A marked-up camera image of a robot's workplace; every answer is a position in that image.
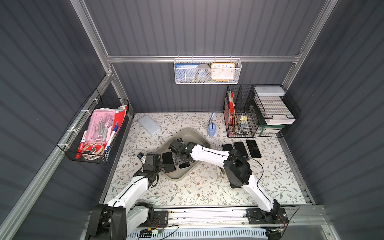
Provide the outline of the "light blue case phone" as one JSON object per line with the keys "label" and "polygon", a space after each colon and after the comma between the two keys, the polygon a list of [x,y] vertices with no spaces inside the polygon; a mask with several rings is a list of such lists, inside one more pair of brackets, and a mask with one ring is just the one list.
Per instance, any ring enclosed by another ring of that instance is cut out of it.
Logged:
{"label": "light blue case phone", "polygon": [[179,165],[179,169],[186,169],[186,168],[189,168],[191,166],[190,163],[182,163]]}

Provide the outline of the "pink case phone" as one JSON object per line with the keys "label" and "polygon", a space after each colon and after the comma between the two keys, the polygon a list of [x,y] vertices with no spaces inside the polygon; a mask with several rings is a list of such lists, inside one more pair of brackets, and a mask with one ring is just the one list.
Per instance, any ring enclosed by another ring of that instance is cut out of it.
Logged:
{"label": "pink case phone", "polygon": [[172,173],[176,170],[176,166],[174,163],[173,153],[166,152],[162,154],[162,161],[164,164],[164,172],[166,174]]}

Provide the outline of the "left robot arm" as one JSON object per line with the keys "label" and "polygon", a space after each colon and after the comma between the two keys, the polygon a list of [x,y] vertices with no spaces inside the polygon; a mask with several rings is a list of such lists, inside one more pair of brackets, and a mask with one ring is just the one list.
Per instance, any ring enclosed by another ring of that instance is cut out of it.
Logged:
{"label": "left robot arm", "polygon": [[140,225],[159,224],[153,205],[137,200],[159,180],[164,166],[160,154],[148,153],[142,159],[145,162],[131,182],[114,199],[92,210],[86,240],[125,240]]}

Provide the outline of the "dark purple case phone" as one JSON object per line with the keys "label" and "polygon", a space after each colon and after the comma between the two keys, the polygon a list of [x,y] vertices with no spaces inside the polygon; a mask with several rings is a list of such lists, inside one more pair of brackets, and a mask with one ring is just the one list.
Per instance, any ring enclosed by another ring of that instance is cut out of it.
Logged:
{"label": "dark purple case phone", "polygon": [[222,150],[224,152],[231,152],[233,149],[233,145],[232,144],[224,144],[222,145]]}

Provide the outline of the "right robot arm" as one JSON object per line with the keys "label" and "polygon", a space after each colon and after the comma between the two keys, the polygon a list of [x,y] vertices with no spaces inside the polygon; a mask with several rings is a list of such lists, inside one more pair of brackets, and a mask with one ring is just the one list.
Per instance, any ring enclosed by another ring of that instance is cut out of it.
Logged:
{"label": "right robot arm", "polygon": [[265,222],[287,223],[280,203],[263,189],[260,179],[254,176],[248,163],[250,158],[241,155],[238,150],[232,149],[229,152],[212,150],[194,142],[185,144],[182,139],[172,141],[169,150],[179,156],[184,163],[200,161],[224,169],[231,188],[243,188],[256,201]]}

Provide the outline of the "beige storage box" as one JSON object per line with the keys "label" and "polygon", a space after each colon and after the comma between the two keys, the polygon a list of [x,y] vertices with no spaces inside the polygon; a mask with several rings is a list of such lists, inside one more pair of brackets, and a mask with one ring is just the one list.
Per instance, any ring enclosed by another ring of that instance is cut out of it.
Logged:
{"label": "beige storage box", "polygon": [[[180,138],[184,141],[185,144],[187,144],[188,142],[194,142],[199,145],[204,144],[204,147],[206,148],[211,148],[211,144],[209,143],[208,139],[206,139],[203,135],[199,134],[193,129],[183,129],[181,132],[174,135],[168,141],[166,141],[164,144],[158,147],[155,150],[155,153],[160,154],[161,156],[163,153],[170,152],[168,147],[171,145],[172,141]],[[178,166],[176,166],[176,170],[174,172],[164,173],[164,175],[169,179],[171,179],[171,181],[181,181],[196,166],[200,165],[200,163],[201,162],[195,161],[194,163],[190,163],[190,166],[188,168],[183,168],[183,169],[180,169]]]}

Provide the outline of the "cream case phone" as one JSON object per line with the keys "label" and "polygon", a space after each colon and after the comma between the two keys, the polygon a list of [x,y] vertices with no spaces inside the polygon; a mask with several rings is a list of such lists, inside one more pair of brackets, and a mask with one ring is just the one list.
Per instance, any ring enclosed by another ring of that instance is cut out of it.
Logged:
{"label": "cream case phone", "polygon": [[244,156],[244,157],[249,157],[247,149],[246,149],[243,142],[235,142],[234,147],[237,151],[240,152],[239,155]]}

